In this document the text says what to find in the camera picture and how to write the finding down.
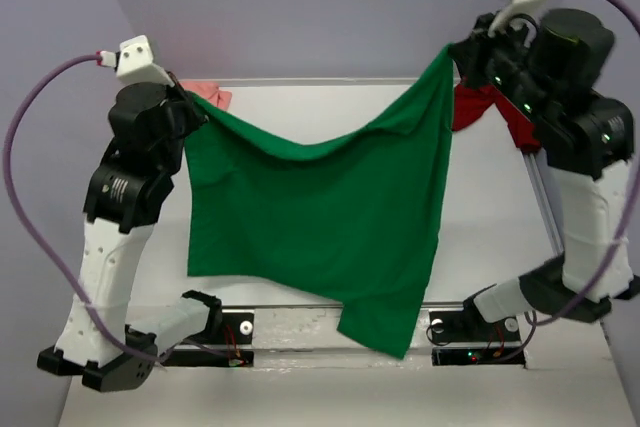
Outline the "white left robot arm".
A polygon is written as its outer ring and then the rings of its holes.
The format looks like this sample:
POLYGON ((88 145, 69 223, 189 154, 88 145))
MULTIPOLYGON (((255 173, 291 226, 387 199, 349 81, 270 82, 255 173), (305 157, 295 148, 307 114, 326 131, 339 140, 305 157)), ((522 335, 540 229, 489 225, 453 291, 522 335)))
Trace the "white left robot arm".
POLYGON ((97 392, 140 387, 185 341, 209 342, 222 325, 222 303, 190 290, 162 313, 126 316, 143 250, 173 190, 184 141, 206 121, 178 81, 121 89, 108 113, 113 133, 84 201, 80 287, 62 334, 41 351, 39 369, 78 376, 97 392))

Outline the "green t-shirt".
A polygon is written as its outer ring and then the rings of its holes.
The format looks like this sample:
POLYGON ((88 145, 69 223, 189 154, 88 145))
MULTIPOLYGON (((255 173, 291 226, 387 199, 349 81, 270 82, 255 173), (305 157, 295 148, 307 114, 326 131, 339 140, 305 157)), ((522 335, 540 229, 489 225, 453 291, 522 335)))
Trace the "green t-shirt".
POLYGON ((453 63, 439 53, 356 131, 302 145, 205 99, 185 143, 187 273, 249 276, 337 301, 338 331, 403 358, 439 242, 452 146, 453 63))

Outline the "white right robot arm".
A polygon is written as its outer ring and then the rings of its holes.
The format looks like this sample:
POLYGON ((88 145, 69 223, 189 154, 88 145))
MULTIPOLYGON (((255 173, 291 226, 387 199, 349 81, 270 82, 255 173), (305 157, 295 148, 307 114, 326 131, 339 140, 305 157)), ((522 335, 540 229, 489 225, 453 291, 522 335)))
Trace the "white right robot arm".
POLYGON ((471 296, 450 326, 482 339, 497 322, 537 311, 591 324, 639 292, 625 230, 639 181, 630 175, 634 119, 594 83, 614 34, 594 15, 553 9, 479 16, 448 52, 470 88, 492 86, 533 126, 560 192, 563 246, 543 265, 471 296))

